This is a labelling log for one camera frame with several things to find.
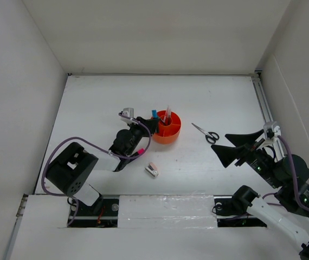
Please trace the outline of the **blue highlighter marker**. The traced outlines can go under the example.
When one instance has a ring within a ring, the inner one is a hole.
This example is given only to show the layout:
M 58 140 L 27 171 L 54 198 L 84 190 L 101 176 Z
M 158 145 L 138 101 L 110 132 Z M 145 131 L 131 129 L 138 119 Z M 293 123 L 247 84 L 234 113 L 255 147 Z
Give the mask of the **blue highlighter marker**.
M 153 109 L 153 110 L 151 111 L 151 113 L 152 113 L 152 118 L 153 118 L 153 119 L 158 118 L 158 114 L 157 114 L 157 110 L 156 110 L 156 109 Z

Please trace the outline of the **pink gel pen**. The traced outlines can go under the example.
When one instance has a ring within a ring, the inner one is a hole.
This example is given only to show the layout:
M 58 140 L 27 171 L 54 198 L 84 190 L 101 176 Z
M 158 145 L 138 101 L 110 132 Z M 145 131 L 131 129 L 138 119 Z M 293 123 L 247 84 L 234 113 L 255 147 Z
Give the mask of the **pink gel pen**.
M 165 115 L 163 117 L 163 123 L 164 125 L 167 125 L 168 124 L 168 118 L 170 117 L 170 112 L 171 112 L 171 109 L 170 109 L 170 106 L 167 107 L 166 111 L 165 111 Z

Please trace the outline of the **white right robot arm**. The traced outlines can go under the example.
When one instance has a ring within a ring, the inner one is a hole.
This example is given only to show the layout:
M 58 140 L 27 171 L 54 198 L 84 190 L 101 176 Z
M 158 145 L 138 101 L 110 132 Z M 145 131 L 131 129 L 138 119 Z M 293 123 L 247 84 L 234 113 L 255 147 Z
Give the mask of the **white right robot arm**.
M 309 168 L 292 154 L 288 143 L 274 130 L 252 134 L 227 134 L 232 147 L 213 144 L 224 167 L 248 164 L 272 188 L 273 196 L 298 224 L 280 214 L 249 186 L 241 186 L 230 198 L 217 201 L 212 211 L 227 220 L 252 215 L 285 236 L 301 259 L 309 259 Z

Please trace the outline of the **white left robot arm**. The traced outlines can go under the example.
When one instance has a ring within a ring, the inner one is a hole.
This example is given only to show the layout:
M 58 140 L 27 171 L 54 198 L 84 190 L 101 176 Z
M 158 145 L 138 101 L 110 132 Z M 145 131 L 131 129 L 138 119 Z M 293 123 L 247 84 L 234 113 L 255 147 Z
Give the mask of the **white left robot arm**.
M 130 118 L 128 129 L 120 130 L 112 146 L 102 149 L 91 142 L 72 137 L 63 141 L 54 149 L 53 153 L 65 143 L 69 145 L 56 157 L 49 157 L 41 179 L 42 188 L 47 194 L 53 194 L 45 188 L 44 181 L 49 180 L 61 193 L 58 197 L 69 197 L 75 200 L 75 207 L 83 207 L 90 215 L 95 215 L 102 208 L 103 196 L 87 182 L 93 170 L 119 172 L 126 165 L 141 157 L 145 149 L 136 151 L 142 138 L 148 138 L 148 143 L 155 133 L 159 132 L 160 118 L 143 119 L 142 117 Z

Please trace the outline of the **pink highlighter marker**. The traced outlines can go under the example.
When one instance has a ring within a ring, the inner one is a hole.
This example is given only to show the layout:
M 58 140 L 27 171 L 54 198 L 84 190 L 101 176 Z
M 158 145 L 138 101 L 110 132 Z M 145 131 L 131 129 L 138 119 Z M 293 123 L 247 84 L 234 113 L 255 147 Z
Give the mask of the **pink highlighter marker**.
M 144 153 L 144 149 L 141 148 L 136 152 L 136 156 L 142 155 Z

